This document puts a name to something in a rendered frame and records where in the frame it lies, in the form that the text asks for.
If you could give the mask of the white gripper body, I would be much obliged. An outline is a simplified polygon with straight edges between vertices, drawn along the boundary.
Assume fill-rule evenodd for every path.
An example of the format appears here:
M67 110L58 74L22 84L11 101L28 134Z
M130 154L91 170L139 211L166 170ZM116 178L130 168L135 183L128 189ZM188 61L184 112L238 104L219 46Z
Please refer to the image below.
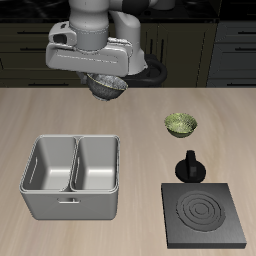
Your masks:
M120 77L128 74L130 57L131 43L111 37L104 48L95 51L52 42L46 48L46 65L49 68Z

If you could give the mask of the black bowl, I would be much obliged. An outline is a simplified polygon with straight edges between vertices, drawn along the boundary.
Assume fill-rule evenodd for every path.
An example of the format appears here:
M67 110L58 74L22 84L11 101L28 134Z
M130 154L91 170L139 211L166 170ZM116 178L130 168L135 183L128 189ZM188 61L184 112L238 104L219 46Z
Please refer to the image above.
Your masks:
M103 101L118 98L128 84L121 78L112 75L87 74L87 85L94 97Z

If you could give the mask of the green bowl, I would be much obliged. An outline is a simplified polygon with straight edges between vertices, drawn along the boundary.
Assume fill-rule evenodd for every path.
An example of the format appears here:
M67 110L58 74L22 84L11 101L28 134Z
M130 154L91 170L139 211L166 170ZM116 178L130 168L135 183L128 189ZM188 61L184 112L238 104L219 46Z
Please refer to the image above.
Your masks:
M197 128L197 121L186 113L173 113L164 120L168 132L177 137L185 138L191 135Z

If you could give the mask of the white two-bin basket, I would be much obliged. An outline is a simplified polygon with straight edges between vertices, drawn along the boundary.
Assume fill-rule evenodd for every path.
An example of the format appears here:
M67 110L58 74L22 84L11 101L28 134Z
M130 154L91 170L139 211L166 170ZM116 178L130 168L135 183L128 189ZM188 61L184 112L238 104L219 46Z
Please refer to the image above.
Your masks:
M41 135L19 185L37 220L112 220L117 213L120 139Z

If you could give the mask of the round black knob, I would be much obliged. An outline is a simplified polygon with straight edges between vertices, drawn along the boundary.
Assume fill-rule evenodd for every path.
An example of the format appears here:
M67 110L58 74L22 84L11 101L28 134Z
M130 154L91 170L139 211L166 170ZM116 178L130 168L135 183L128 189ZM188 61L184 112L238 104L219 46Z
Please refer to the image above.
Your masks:
M196 160L195 152L188 150L186 158L176 165L175 174L184 183L201 183L205 179L206 169Z

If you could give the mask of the dark grey stove plate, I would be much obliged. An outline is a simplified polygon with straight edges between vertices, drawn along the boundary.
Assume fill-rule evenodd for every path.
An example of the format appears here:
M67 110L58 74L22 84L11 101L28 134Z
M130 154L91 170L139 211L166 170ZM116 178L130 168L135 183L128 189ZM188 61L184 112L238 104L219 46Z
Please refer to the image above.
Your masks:
M168 249L244 249L227 183L162 183Z

